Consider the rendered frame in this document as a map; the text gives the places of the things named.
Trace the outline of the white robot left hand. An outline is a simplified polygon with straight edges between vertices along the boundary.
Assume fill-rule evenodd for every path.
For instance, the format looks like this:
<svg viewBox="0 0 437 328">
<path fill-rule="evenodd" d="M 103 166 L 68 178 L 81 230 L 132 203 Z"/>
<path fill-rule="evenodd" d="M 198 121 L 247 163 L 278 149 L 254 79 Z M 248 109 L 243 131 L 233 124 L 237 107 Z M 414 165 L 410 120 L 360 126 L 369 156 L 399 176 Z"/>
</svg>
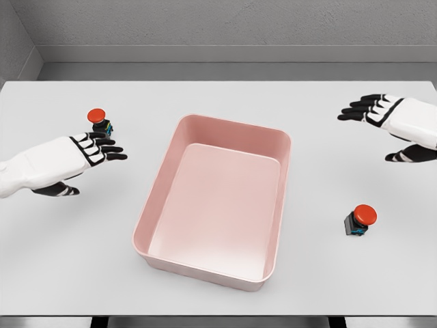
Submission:
<svg viewBox="0 0 437 328">
<path fill-rule="evenodd" d="M 50 197 L 78 195 L 80 191 L 67 185 L 66 180 L 99 164 L 126 160 L 128 156 L 123 151 L 100 132 L 56 138 L 24 152 L 29 164 L 25 186 Z"/>
</svg>

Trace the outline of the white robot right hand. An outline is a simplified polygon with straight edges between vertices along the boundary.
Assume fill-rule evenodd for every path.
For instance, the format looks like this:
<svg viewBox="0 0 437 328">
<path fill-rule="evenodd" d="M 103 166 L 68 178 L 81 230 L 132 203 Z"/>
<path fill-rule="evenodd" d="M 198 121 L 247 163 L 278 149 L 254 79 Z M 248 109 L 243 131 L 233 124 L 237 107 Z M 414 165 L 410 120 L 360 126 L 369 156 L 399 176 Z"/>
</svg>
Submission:
<svg viewBox="0 0 437 328">
<path fill-rule="evenodd" d="M 387 162 L 437 161 L 437 105 L 414 98 L 370 94 L 351 102 L 337 119 L 366 122 L 411 143 L 403 150 L 386 155 Z"/>
</svg>

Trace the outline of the pink rectangular plastic basket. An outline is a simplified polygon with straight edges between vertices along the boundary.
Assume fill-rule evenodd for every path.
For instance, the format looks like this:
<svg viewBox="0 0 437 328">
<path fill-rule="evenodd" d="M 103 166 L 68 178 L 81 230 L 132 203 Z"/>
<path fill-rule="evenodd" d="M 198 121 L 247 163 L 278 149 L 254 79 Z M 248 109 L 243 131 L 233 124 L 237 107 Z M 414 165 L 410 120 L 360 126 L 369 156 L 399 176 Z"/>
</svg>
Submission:
<svg viewBox="0 0 437 328">
<path fill-rule="evenodd" d="M 132 234 L 155 269 L 248 292 L 277 258 L 292 140 L 278 129 L 186 115 Z"/>
</svg>

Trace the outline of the red button industrial switch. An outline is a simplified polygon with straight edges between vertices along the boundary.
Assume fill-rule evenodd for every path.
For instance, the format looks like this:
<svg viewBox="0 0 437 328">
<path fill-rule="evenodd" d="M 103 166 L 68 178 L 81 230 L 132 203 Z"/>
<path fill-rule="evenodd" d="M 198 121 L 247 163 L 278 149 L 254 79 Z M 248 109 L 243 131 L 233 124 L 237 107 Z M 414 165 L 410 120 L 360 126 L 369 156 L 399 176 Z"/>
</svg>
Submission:
<svg viewBox="0 0 437 328">
<path fill-rule="evenodd" d="M 111 138 L 113 126 L 110 120 L 106 119 L 106 113 L 103 109 L 95 108 L 90 110 L 87 119 L 92 123 L 93 132 L 104 133 L 106 138 Z"/>
<path fill-rule="evenodd" d="M 362 236 L 376 220 L 375 209 L 369 205 L 360 204 L 344 220 L 346 234 Z"/>
</svg>

